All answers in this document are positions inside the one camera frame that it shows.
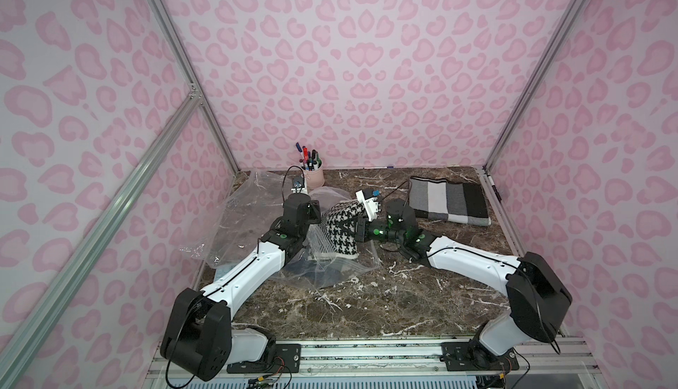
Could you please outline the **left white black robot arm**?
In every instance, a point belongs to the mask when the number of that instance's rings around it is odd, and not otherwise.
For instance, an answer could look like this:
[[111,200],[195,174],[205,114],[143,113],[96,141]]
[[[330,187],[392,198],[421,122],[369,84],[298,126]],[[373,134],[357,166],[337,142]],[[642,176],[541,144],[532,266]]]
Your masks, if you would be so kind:
[[321,221],[319,202],[303,193],[284,200],[284,212],[258,239],[254,250],[216,282],[176,298],[160,354],[195,378],[211,380],[226,365],[255,364],[270,369],[275,337],[252,327],[235,330],[233,318],[268,278],[303,248],[309,227]]

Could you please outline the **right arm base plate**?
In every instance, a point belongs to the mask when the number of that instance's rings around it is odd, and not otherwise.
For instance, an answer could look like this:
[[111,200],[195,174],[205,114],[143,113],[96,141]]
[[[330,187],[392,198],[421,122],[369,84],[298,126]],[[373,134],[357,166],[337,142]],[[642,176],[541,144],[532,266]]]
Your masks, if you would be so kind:
[[510,349],[504,355],[494,355],[476,341],[450,341],[441,344],[441,360],[447,371],[503,372],[520,369],[517,352]]

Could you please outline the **clear plastic vacuum bag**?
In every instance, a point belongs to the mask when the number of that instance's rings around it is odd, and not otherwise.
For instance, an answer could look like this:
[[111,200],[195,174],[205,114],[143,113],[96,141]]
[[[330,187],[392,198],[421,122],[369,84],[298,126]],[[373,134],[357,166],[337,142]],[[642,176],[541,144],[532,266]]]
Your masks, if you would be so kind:
[[[283,200],[291,195],[292,179],[301,176],[253,171],[239,175],[236,185],[218,210],[196,220],[196,230],[181,251],[204,261],[199,281],[202,288],[222,278],[256,248],[257,239],[283,215]],[[358,258],[340,258],[318,225],[312,225],[302,250],[272,281],[293,288],[318,290],[353,280],[378,269],[381,260],[373,243],[358,244]]]

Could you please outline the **grey black checked blanket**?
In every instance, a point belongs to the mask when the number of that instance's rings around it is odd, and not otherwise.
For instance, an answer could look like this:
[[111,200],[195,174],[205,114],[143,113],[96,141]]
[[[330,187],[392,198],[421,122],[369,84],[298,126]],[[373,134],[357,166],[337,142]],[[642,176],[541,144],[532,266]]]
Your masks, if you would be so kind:
[[486,197],[479,184],[455,184],[446,179],[412,177],[409,206],[418,218],[489,227]]

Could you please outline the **houndstooth black white blanket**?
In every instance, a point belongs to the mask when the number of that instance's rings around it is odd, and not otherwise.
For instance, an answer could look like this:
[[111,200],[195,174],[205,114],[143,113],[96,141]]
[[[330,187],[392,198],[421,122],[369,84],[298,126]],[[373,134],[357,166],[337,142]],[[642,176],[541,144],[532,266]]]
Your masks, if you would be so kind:
[[364,207],[360,202],[342,201],[330,207],[321,217],[321,231],[340,258],[358,258],[356,225],[363,213]]

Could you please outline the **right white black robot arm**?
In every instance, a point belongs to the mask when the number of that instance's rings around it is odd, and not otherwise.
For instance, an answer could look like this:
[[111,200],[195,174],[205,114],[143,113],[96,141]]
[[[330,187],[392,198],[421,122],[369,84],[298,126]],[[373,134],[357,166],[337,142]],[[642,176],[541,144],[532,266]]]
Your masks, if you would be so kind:
[[468,343],[467,355],[487,368],[515,346],[539,341],[559,353],[556,341],[572,296],[545,258],[483,251],[420,228],[414,210],[402,199],[382,205],[379,198],[358,201],[355,238],[397,246],[411,262],[460,274],[508,299],[508,311],[481,325]]

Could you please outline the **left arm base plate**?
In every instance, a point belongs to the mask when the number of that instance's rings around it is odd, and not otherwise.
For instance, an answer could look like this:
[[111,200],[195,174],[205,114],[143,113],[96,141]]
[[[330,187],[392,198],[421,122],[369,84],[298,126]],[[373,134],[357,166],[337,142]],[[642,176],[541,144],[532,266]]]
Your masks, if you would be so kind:
[[282,343],[265,348],[262,357],[254,362],[228,364],[226,371],[229,374],[273,373],[282,368],[282,371],[299,372],[301,359],[300,344]]

